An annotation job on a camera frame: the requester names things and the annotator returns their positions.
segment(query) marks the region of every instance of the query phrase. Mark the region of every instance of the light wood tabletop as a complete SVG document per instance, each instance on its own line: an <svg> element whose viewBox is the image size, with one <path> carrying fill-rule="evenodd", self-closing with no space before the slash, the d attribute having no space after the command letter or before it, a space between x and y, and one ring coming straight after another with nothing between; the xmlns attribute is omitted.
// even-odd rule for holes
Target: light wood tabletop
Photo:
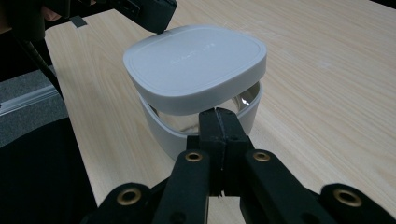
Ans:
<svg viewBox="0 0 396 224"><path fill-rule="evenodd" d="M178 0L169 28L214 24L268 49L250 138L315 192L355 187L396 217L396 10L368 0ZM172 171L151 135L123 52L152 35L115 10L48 29L46 41L96 201ZM212 198L209 223L242 223Z"/></svg>

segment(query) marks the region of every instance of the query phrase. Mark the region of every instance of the white plastic container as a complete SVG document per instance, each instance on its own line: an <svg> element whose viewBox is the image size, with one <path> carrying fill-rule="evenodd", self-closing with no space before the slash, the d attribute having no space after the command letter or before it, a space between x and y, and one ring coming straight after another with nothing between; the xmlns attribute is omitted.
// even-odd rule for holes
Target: white plastic container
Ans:
<svg viewBox="0 0 396 224"><path fill-rule="evenodd" d="M151 131L173 159L185 150L187 135L198 133L178 130L172 120L191 122L202 111L232 102L250 132L265 73L266 47L260 40L216 26L189 25L139 41L123 60ZM194 126L193 120L188 125Z"/></svg>

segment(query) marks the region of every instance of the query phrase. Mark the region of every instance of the brass screw hole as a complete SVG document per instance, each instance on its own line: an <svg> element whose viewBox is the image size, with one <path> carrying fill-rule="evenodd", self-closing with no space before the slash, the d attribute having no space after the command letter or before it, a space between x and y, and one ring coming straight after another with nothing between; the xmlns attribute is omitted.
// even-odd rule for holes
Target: brass screw hole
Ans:
<svg viewBox="0 0 396 224"><path fill-rule="evenodd" d="M186 155L186 160L187 161L200 161L202 159L202 155L197 152L191 152Z"/></svg>
<svg viewBox="0 0 396 224"><path fill-rule="evenodd" d="M361 198L358 195L346 189L336 189L333 195L338 202L351 207L360 207L362 204Z"/></svg>
<svg viewBox="0 0 396 224"><path fill-rule="evenodd" d="M254 158L256 161L269 161L269 160L271 160L271 157L270 157L268 154L263 153L263 152L256 152L256 153L254 153L254 154L253 154L253 158Z"/></svg>
<svg viewBox="0 0 396 224"><path fill-rule="evenodd" d="M117 197L117 202L120 205L131 205L137 203L142 197L142 192L137 188L130 188L123 190Z"/></svg>

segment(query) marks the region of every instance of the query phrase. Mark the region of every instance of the gray carpet floor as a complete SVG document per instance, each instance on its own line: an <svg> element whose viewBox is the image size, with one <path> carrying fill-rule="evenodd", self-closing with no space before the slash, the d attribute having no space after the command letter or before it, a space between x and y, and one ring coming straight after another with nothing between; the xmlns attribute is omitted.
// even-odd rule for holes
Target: gray carpet floor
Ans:
<svg viewBox="0 0 396 224"><path fill-rule="evenodd" d="M0 105L50 85L40 71L0 82ZM12 112L0 114L0 147L38 127L66 117L68 117L67 110L59 94Z"/></svg>

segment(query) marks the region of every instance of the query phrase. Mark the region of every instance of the container lid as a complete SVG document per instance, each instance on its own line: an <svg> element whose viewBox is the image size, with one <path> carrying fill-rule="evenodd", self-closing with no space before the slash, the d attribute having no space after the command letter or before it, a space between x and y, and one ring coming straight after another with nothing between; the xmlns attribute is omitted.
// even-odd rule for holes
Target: container lid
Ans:
<svg viewBox="0 0 396 224"><path fill-rule="evenodd" d="M258 39L211 25L189 25L137 42L123 56L142 97L171 115L199 113L254 85L265 73Z"/></svg>

